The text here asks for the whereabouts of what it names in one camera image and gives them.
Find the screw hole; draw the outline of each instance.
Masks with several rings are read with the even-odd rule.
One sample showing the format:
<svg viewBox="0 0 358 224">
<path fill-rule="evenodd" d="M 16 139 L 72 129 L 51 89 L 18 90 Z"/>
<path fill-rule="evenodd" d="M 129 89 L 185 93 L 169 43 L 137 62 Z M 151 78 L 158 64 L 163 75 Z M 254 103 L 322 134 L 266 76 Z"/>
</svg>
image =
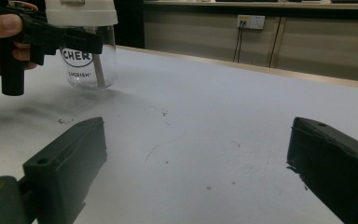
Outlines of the screw hole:
<svg viewBox="0 0 358 224">
<path fill-rule="evenodd" d="M 39 161 L 37 161 L 38 165 L 43 165 L 43 164 L 46 164 L 46 163 L 48 163 L 48 158 L 40 159 Z"/>
</svg>

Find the electrical outlet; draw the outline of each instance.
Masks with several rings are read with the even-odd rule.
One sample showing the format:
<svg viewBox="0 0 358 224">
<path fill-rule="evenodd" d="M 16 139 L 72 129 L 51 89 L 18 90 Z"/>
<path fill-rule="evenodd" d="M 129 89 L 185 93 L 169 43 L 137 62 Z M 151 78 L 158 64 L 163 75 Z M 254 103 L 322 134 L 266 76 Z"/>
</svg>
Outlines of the electrical outlet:
<svg viewBox="0 0 358 224">
<path fill-rule="evenodd" d="M 264 27 L 265 20 L 265 16 L 238 15 L 237 28 L 240 28 L 241 22 L 242 24 L 246 22 L 243 28 L 261 30 Z"/>
<path fill-rule="evenodd" d="M 243 28 L 249 28 L 250 21 L 251 21 L 251 16 L 249 16 L 249 15 L 238 15 L 238 18 L 237 18 L 237 28 L 240 28 L 241 22 L 242 22 L 242 24 L 243 24 L 244 22 L 246 22 L 246 23 L 243 25 Z"/>
<path fill-rule="evenodd" d="M 251 16 L 251 20 L 249 22 L 249 28 L 261 30 L 264 27 L 265 20 L 266 20 L 265 16 Z"/>
</svg>

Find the plastic container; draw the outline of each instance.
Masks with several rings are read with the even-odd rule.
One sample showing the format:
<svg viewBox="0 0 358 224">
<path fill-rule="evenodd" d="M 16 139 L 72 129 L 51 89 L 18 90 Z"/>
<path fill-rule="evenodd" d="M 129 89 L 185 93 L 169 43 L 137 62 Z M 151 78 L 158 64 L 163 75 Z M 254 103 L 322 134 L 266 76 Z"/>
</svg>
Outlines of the plastic container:
<svg viewBox="0 0 358 224">
<path fill-rule="evenodd" d="M 61 49 L 66 79 L 75 88 L 93 91 L 111 86 L 117 79 L 113 0 L 46 0 L 48 23 L 103 35 L 102 54 Z"/>
</svg>

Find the power cord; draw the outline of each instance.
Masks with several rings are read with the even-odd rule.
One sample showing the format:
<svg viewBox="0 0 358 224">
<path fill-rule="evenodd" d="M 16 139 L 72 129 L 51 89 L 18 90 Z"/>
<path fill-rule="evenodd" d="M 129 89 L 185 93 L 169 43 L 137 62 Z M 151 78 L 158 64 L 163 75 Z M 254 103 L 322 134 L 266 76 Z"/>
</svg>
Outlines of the power cord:
<svg viewBox="0 0 358 224">
<path fill-rule="evenodd" d="M 237 56 L 238 45 L 240 45 L 240 49 L 238 50 L 237 63 L 240 62 L 241 46 L 242 46 L 242 33 L 243 33 L 243 27 L 245 26 L 245 24 L 246 24 L 246 21 L 241 21 L 240 26 L 238 27 L 237 45 L 235 46 L 234 58 L 232 60 L 232 62 L 234 62 L 234 63 L 235 63 L 235 57 Z"/>
</svg>

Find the clear plastic jar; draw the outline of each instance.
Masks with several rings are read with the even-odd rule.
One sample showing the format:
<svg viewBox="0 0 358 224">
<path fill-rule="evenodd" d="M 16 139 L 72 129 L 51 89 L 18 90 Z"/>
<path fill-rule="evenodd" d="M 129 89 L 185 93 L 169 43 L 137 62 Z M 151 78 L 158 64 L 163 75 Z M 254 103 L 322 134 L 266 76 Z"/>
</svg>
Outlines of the clear plastic jar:
<svg viewBox="0 0 358 224">
<path fill-rule="evenodd" d="M 61 49 L 67 67 L 66 79 L 71 86 L 95 91 L 105 89 L 117 80 L 117 55 L 113 26 L 88 27 L 85 30 L 103 36 L 102 54 Z"/>
</svg>

